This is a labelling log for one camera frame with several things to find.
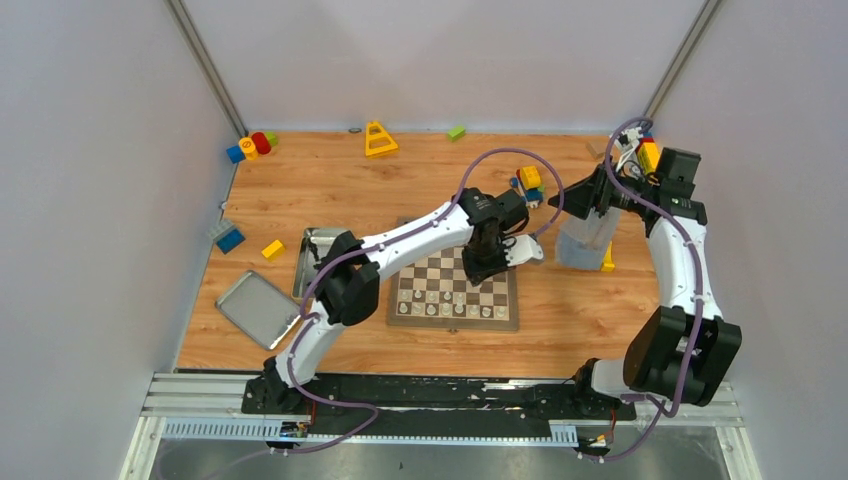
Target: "white wall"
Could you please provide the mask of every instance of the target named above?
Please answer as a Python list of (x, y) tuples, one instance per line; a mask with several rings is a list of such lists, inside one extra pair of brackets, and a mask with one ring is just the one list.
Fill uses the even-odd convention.
[(253, 129), (607, 131), (702, 0), (186, 0)]
[(235, 140), (162, 1), (4, 2), (0, 470), (112, 479)]
[(844, 478), (848, 4), (727, 0), (656, 131), (703, 154), (713, 290), (765, 478)]

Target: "wooden tabletop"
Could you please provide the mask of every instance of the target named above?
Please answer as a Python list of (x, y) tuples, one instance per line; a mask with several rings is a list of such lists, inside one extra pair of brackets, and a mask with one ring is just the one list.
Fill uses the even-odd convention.
[[(225, 217), (247, 240), (227, 255), (214, 248), (177, 365), (181, 368), (258, 370), (279, 353), (255, 344), (215, 309), (215, 300), (253, 269), (291, 293), (300, 240), (307, 227), (345, 227), (362, 237), (394, 228), (398, 217), (420, 216), (447, 201), (479, 154), (496, 147), (536, 152), (569, 185), (596, 162), (585, 144), (599, 137), (475, 135), (451, 143), (443, 133), (393, 134), (400, 151), (373, 160), (363, 154), (363, 134), (280, 133), (267, 156), (242, 162)], [(467, 186), (498, 195), (518, 167), (534, 160), (499, 154), (483, 161)], [(541, 166), (550, 196), (556, 184)], [(531, 210), (528, 231), (554, 213)], [(332, 372), (414, 373), (515, 377), (569, 377), (588, 358), (616, 358), (657, 305), (657, 282), (638, 217), (623, 215), (613, 238), (612, 273), (581, 272), (554, 261), (557, 224), (540, 239), (547, 260), (516, 270), (518, 332), (389, 327), (389, 284), (380, 306), (349, 328), (319, 368)], [(273, 263), (260, 253), (279, 239), (286, 252)]]

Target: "gray tray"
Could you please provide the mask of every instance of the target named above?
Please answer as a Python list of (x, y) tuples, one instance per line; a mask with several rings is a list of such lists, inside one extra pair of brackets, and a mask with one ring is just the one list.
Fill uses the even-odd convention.
[(294, 274), (294, 285), (292, 286), (292, 297), (303, 298), (306, 286), (309, 285), (318, 271), (315, 264), (318, 259), (324, 258), (330, 251), (333, 241), (346, 232), (347, 228), (336, 227), (309, 227), (303, 231), (303, 239), (300, 241), (300, 253), (297, 257), (297, 267)]
[(261, 275), (248, 270), (217, 301), (217, 308), (266, 350), (297, 323), (300, 305)]

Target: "gray floor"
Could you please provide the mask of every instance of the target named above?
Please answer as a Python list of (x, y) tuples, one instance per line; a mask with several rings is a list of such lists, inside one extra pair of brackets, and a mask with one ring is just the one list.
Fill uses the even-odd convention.
[[(632, 427), (616, 429), (620, 448), (637, 437)], [(244, 441), (171, 440), (160, 447), (166, 480), (198, 480), (244, 455), (267, 450)], [(594, 465), (573, 451), (555, 448), (448, 447), (342, 444), (303, 456), (261, 455), (214, 478), (228, 479), (728, 479), (711, 428), (658, 428), (633, 456)], [(159, 480), (154, 471), (151, 479)]]

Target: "chessboard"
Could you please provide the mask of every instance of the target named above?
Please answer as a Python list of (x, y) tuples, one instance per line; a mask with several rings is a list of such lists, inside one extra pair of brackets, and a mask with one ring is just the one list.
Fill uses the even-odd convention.
[(462, 248), (448, 248), (392, 277), (388, 324), (447, 329), (518, 330), (515, 271), (473, 287), (462, 269)]

